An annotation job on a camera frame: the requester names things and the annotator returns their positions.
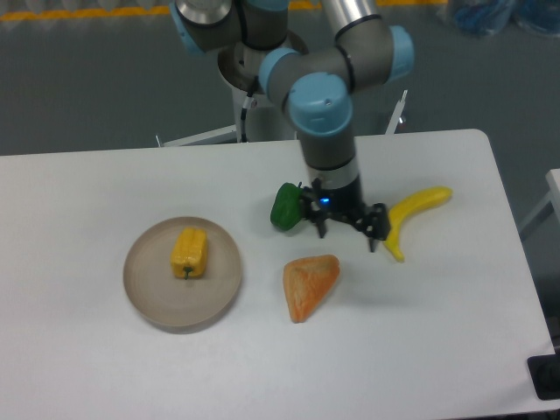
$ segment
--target green bell pepper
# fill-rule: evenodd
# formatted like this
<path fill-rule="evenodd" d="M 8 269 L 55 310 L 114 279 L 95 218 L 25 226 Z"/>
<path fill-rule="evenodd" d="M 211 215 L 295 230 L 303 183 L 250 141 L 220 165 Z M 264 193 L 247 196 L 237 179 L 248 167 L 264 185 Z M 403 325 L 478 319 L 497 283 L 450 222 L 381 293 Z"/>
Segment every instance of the green bell pepper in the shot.
<path fill-rule="evenodd" d="M 280 187 L 270 211 L 270 222 L 274 226 L 287 231 L 301 221 L 302 215 L 299 207 L 301 192 L 301 188 L 290 183 L 285 183 Z"/>

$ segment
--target beige plate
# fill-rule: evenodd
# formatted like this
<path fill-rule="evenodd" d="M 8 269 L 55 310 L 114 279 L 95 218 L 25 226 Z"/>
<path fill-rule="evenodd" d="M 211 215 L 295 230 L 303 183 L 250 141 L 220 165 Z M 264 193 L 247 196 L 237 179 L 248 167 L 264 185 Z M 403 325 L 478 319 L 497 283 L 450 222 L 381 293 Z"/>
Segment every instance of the beige plate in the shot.
<path fill-rule="evenodd" d="M 206 230 L 208 261 L 201 277 L 175 278 L 170 255 L 184 228 Z M 232 237 L 215 223 L 178 217 L 158 223 L 140 236 L 124 263 L 124 289 L 149 321 L 175 331 L 207 326 L 231 303 L 242 280 L 242 260 Z"/>

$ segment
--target toy bread slice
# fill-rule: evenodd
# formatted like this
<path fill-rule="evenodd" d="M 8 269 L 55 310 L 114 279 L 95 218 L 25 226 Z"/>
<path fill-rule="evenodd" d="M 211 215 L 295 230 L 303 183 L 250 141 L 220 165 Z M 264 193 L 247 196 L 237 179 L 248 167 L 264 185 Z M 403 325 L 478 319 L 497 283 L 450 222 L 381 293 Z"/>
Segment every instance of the toy bread slice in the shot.
<path fill-rule="evenodd" d="M 334 255 L 311 256 L 283 268 L 283 291 L 293 322 L 304 322 L 336 283 L 340 273 Z"/>

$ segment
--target blue object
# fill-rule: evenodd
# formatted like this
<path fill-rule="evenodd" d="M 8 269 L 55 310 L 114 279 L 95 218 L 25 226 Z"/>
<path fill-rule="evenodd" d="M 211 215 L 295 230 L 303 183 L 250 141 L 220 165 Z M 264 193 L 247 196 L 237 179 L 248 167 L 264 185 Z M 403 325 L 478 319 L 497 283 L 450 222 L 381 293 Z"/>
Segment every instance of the blue object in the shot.
<path fill-rule="evenodd" d="M 410 35 L 402 26 L 391 26 L 393 34 L 393 64 L 387 81 L 406 76 L 414 67 L 414 46 Z"/>
<path fill-rule="evenodd" d="M 289 0 L 248 0 L 251 6 L 264 11 L 287 11 Z"/>
<path fill-rule="evenodd" d="M 453 22 L 461 31 L 485 36 L 498 33 L 508 24 L 515 0 L 454 0 L 449 7 Z"/>
<path fill-rule="evenodd" d="M 515 19 L 529 32 L 560 36 L 560 2 L 557 0 L 524 0 L 517 9 Z"/>
<path fill-rule="evenodd" d="M 169 12 L 171 13 L 173 22 L 175 22 L 175 26 L 177 26 L 178 34 L 181 37 L 181 41 L 183 41 L 183 45 L 185 46 L 186 50 L 191 55 L 204 55 L 204 51 L 202 51 L 197 43 L 194 42 L 193 37 L 191 37 L 191 34 L 185 28 L 185 24 L 181 20 L 179 11 L 177 10 L 174 2 L 169 3 Z"/>
<path fill-rule="evenodd" d="M 266 95 L 269 94 L 269 78 L 272 70 L 274 70 L 278 61 L 288 54 L 299 54 L 299 52 L 291 48 L 277 48 L 264 58 L 261 68 L 259 69 L 259 82 Z"/>
<path fill-rule="evenodd" d="M 310 136 L 334 136 L 352 119 L 347 85 L 334 74 L 311 73 L 296 81 L 290 90 L 288 106 L 297 129 Z"/>

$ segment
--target yellow banana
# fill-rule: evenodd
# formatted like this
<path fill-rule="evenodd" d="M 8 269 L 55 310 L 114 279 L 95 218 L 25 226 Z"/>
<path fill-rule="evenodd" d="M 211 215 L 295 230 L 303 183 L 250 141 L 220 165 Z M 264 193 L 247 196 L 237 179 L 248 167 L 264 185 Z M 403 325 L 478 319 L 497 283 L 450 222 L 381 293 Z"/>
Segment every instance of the yellow banana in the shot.
<path fill-rule="evenodd" d="M 389 210 L 388 219 L 391 223 L 391 231 L 384 244 L 385 248 L 399 263 L 404 263 L 404 254 L 399 248 L 399 234 L 403 222 L 413 214 L 444 204 L 452 194 L 453 190 L 451 188 L 433 186 L 415 192 Z"/>

